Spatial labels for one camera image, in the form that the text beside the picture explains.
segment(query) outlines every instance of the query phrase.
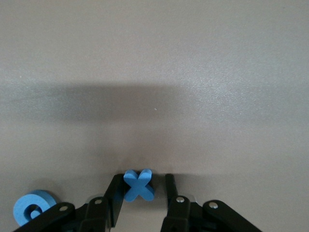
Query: blue foam letter x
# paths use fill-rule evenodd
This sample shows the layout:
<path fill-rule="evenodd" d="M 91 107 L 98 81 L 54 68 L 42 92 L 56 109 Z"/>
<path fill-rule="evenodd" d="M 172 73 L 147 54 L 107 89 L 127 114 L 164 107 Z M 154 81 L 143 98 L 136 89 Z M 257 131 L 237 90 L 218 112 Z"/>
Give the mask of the blue foam letter x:
<path fill-rule="evenodd" d="M 124 180 L 131 188 L 125 194 L 125 200 L 132 202 L 140 195 L 144 200 L 152 201 L 155 198 L 155 191 L 148 185 L 151 177 L 152 172 L 150 169 L 144 169 L 139 176 L 133 170 L 126 171 Z"/>

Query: silver bolt head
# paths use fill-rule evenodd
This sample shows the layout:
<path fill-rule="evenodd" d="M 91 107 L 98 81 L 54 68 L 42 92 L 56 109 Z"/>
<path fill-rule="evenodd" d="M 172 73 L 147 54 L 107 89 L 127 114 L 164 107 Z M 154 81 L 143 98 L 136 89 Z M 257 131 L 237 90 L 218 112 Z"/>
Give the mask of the silver bolt head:
<path fill-rule="evenodd" d="M 65 205 L 65 206 L 61 207 L 61 208 L 59 209 L 59 211 L 63 212 L 63 211 L 66 211 L 67 209 L 68 209 L 68 207 Z"/>
<path fill-rule="evenodd" d="M 217 209 L 218 208 L 218 204 L 216 202 L 210 202 L 208 205 L 212 209 Z"/>
<path fill-rule="evenodd" d="M 178 203 L 183 203 L 183 202 L 184 202 L 184 198 L 183 198 L 183 197 L 177 197 L 177 198 L 176 198 L 176 201 L 177 201 Z"/>
<path fill-rule="evenodd" d="M 102 203 L 102 200 L 101 199 L 97 199 L 96 201 L 95 201 L 95 204 L 101 204 Z"/>

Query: foam block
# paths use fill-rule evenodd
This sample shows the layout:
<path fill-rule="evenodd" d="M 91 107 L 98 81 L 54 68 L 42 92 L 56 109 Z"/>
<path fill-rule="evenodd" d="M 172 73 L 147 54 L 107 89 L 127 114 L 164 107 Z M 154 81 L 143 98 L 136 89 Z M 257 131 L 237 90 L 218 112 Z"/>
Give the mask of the foam block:
<path fill-rule="evenodd" d="M 56 204 L 46 191 L 35 190 L 18 199 L 13 208 L 16 222 L 23 226 Z"/>
<path fill-rule="evenodd" d="M 155 191 L 148 185 L 151 178 L 152 172 L 150 169 L 144 169 L 139 176 L 133 170 L 126 171 L 124 181 L 131 188 L 125 194 L 125 200 L 132 202 L 140 195 L 144 200 L 152 201 L 155 198 Z"/>

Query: gray table surface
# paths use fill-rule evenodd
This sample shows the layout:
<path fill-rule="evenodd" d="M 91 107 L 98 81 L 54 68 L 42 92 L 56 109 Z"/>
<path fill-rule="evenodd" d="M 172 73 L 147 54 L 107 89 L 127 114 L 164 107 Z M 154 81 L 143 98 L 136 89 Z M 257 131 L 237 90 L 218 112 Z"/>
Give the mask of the gray table surface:
<path fill-rule="evenodd" d="M 307 0 L 2 0 L 0 227 L 34 189 L 81 206 L 127 169 L 174 173 L 264 232 L 309 231 Z M 158 232 L 166 202 L 115 232 Z"/>

